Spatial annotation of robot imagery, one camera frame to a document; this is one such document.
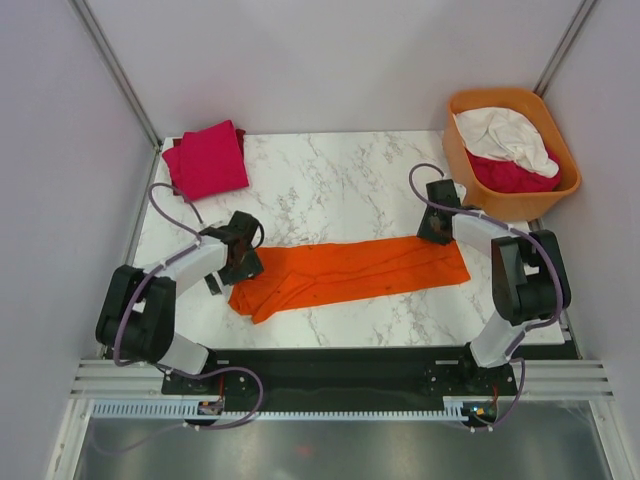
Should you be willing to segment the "orange t shirt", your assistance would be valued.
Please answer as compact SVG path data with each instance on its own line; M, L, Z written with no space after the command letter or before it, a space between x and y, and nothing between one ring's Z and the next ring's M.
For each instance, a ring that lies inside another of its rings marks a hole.
M229 306L255 324L288 310L456 286L470 280L458 246L398 237L260 247L264 272L235 285Z

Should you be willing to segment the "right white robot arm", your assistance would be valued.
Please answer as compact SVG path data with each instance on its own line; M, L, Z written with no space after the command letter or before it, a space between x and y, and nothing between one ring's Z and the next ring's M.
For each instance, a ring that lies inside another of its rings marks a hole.
M558 239L550 230L523 232L464 209L450 179L430 182L420 197L427 208L417 237L439 245L465 244L491 261L494 313L466 345L468 362L458 368L467 392L483 392L496 368L506 364L526 334L558 320L571 290Z

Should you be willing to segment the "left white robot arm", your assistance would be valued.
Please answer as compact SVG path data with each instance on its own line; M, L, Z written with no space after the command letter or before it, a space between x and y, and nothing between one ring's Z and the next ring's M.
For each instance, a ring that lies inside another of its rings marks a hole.
M200 281L212 295L229 300L236 284L264 271L252 245L263 234L255 217L236 211L228 224L202 229L165 260L145 268L118 267L98 318L96 340L112 349L117 365L144 361L179 371L196 392L211 392L220 371L208 362L206 347L176 332L176 302Z

